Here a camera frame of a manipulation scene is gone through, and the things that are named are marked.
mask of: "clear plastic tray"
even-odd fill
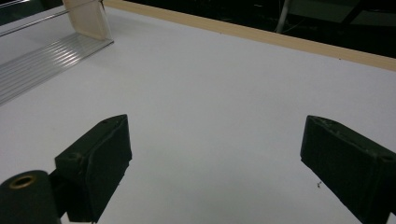
[[[0,11],[27,4],[0,5]],[[102,3],[64,5],[0,26],[0,105],[113,43]]]

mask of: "white table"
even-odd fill
[[[112,8],[115,44],[0,107],[0,180],[127,114],[100,223],[359,223],[300,162],[307,115],[396,148],[396,73]]]

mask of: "black object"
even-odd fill
[[[56,170],[15,175],[0,187],[0,223],[97,222],[124,176],[132,152],[128,118],[99,122],[55,158]]]
[[[301,157],[360,222],[386,223],[395,213],[395,153],[336,121],[308,116]]]

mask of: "wooden trim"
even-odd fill
[[[224,21],[215,21],[207,18],[192,16],[185,13],[175,12],[157,7],[149,7],[122,0],[105,0],[105,6],[133,12],[153,18],[172,21],[192,27],[197,27],[226,35],[238,36],[254,41],[278,45],[285,48],[297,49],[320,55],[330,56],[354,63],[362,63],[396,71],[396,59],[357,51],[354,49],[344,49],[336,46],[321,44],[318,42],[280,35],[263,30],[249,28],[246,26],[231,24]]]

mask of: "table surface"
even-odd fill
[[[0,179],[127,114],[100,223],[359,223],[300,161],[307,115],[396,148],[396,73],[108,8],[115,44],[0,107]]]

